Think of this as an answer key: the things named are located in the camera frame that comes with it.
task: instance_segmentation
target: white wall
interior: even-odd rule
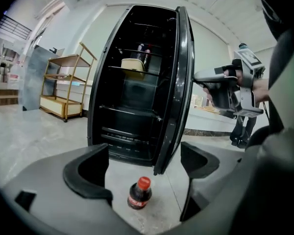
[[[80,6],[81,4],[85,3],[97,4],[98,2],[103,2],[107,5],[147,4],[174,10],[178,6],[185,6],[191,20],[194,20],[207,27],[233,47],[237,47],[240,44],[239,39],[233,34],[233,32],[214,15],[210,14],[204,8],[200,8],[187,0],[81,0],[76,5]]]
[[[210,30],[191,20],[195,42],[195,72],[231,63],[228,45]],[[202,87],[193,86],[193,94],[206,95]]]
[[[203,131],[232,132],[235,124],[235,119],[204,110],[190,109],[185,128]]]
[[[100,58],[103,48],[120,17],[128,8],[127,5],[120,6],[109,6],[106,7],[92,22],[89,26],[87,32],[82,36],[81,41],[85,46],[95,55],[97,59]],[[76,50],[76,53],[80,53],[81,46]],[[85,55],[85,59],[91,62],[92,58],[89,55]],[[89,74],[89,79],[93,80],[97,69],[97,62],[93,64],[91,72]],[[76,71],[76,76],[85,79],[87,75],[87,70],[78,69]]]
[[[44,0],[15,0],[6,16],[33,30],[38,23],[34,17],[46,4]]]
[[[104,5],[101,3],[80,6],[74,10],[64,6],[52,19],[38,45],[45,49],[64,48],[63,55],[75,53],[80,36],[102,7]]]
[[[256,56],[258,57],[258,59],[265,65],[266,70],[264,72],[264,76],[263,79],[268,79],[269,78],[269,68],[270,68],[270,60],[271,60],[271,56],[273,53],[274,48],[269,48],[269,49],[265,49],[259,52],[256,52]],[[267,111],[269,113],[269,104],[266,102],[266,107],[267,107]],[[264,110],[264,106],[263,103],[260,104],[260,109]],[[255,127],[253,129],[253,133],[258,130],[261,127],[267,126],[269,125],[269,121],[268,118],[266,116],[266,113],[264,112],[262,115],[257,117],[257,121],[255,124]]]

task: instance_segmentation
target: tiled floor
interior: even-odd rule
[[[14,106],[0,106],[0,187],[32,162],[87,146],[87,119],[62,120],[40,110],[22,112]],[[237,149],[227,137],[190,137],[194,141],[228,149]],[[139,211],[127,206],[129,187],[140,176],[152,180],[153,196]],[[188,177],[180,163],[180,149],[164,175],[153,175],[151,167],[110,161],[106,188],[114,195],[113,209],[124,220],[144,234],[157,234],[179,224]]]

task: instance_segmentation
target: human hand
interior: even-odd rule
[[[243,80],[243,72],[241,70],[235,70],[235,72],[236,72],[236,77],[237,77],[237,84],[240,86],[242,84],[242,80]],[[229,70],[226,70],[224,72],[224,75],[228,76]],[[255,97],[256,103],[265,102],[265,101],[269,100],[268,84],[269,84],[268,79],[255,79],[254,80],[252,91],[254,92],[254,97]],[[213,98],[212,98],[211,94],[209,93],[208,89],[204,88],[204,92],[207,93],[207,98],[211,101],[212,105],[214,106]]]

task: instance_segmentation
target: staircase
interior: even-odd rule
[[[18,90],[0,90],[0,106],[18,104]]]

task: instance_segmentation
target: open door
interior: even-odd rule
[[[177,7],[176,75],[171,77],[166,113],[158,141],[154,175],[163,174],[181,142],[193,90],[194,37],[185,7]]]
[[[107,52],[110,49],[110,47],[113,43],[113,40],[114,40],[115,36],[117,35],[118,30],[121,27],[123,21],[125,20],[126,16],[130,12],[130,8],[131,8],[131,6],[129,6],[124,11],[123,15],[120,17],[117,24],[114,26],[114,28],[113,28],[113,30],[107,40],[106,45],[103,48],[101,57],[98,61],[98,67],[96,69],[96,73],[94,76],[91,96],[90,96],[90,100],[89,100],[88,116],[87,116],[87,119],[88,119],[88,123],[87,123],[87,143],[88,143],[88,146],[91,146],[94,143],[96,143],[96,144],[99,143],[95,140],[96,134],[98,132],[98,128],[97,128],[98,123],[96,121],[96,117],[98,114],[99,102],[96,99],[97,99],[97,97],[99,97],[99,95],[98,95],[99,81],[100,81],[101,74],[103,72],[105,60],[107,58]]]

